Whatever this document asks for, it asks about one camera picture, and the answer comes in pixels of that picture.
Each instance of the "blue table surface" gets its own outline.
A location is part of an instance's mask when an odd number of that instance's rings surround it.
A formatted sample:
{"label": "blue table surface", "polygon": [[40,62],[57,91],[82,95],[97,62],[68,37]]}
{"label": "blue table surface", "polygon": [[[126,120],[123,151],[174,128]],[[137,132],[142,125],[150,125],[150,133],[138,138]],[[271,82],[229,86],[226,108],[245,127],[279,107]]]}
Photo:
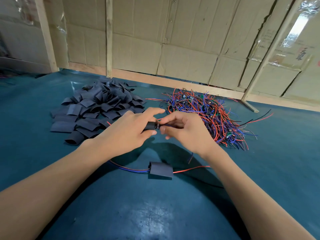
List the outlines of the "blue table surface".
{"label": "blue table surface", "polygon": [[[52,133],[49,111],[73,90],[98,75],[56,72],[40,78],[19,76],[0,81],[0,190],[70,153],[76,146]],[[162,98],[172,88],[138,83],[133,93]],[[250,123],[258,140],[247,136],[249,151],[225,148],[237,165],[312,235],[320,239],[319,113],[252,103],[260,113],[225,99],[236,120],[274,115]],[[146,107],[158,107],[148,101]],[[206,165],[177,140],[158,133],[114,160],[130,168],[166,161],[174,168]],[[102,165],[76,191],[39,239],[248,239],[249,235],[226,191],[211,169],[175,174],[172,180]]]}

